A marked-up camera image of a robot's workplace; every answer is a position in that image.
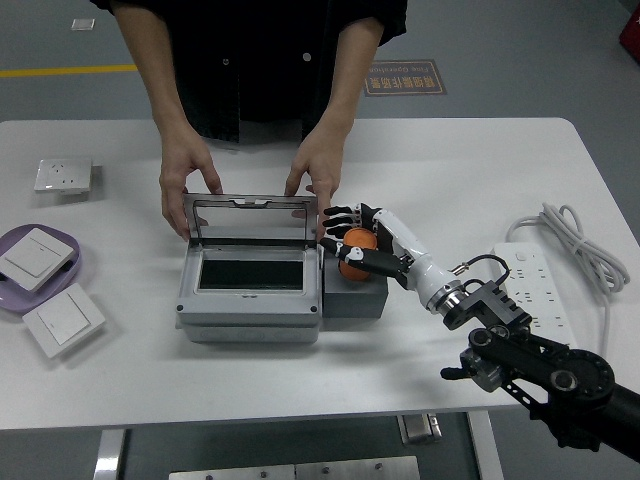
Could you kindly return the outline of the person's right hand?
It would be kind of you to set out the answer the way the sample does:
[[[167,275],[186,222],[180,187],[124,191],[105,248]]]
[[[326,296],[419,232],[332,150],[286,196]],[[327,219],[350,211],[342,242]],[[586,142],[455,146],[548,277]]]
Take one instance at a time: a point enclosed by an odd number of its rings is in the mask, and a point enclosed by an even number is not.
[[[198,171],[212,194],[222,194],[223,187],[211,153],[204,140],[188,124],[159,129],[162,160],[159,176],[161,212],[175,233],[187,241],[190,230],[183,195],[187,177]]]

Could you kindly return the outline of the person's left hand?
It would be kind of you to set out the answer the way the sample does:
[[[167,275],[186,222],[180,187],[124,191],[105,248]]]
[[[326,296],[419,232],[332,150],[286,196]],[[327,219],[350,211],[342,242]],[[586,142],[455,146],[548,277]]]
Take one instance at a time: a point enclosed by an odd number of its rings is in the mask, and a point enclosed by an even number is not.
[[[309,175],[311,184],[307,190],[316,196],[318,206],[317,240],[324,237],[322,222],[327,219],[324,211],[331,206],[340,185],[344,145],[349,133],[349,128],[318,123],[299,146],[286,179],[285,195],[295,196],[303,175]]]

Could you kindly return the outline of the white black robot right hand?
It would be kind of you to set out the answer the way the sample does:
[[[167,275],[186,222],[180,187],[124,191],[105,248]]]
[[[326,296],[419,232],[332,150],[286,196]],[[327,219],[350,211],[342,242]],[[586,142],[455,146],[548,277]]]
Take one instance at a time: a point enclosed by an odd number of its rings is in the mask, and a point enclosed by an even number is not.
[[[364,203],[333,206],[324,210],[326,236],[320,241],[326,252],[355,269],[395,279],[418,294],[431,313],[445,316],[464,298],[461,282],[437,266],[417,236],[391,211]],[[347,241],[347,232],[361,227],[377,240],[374,249]]]

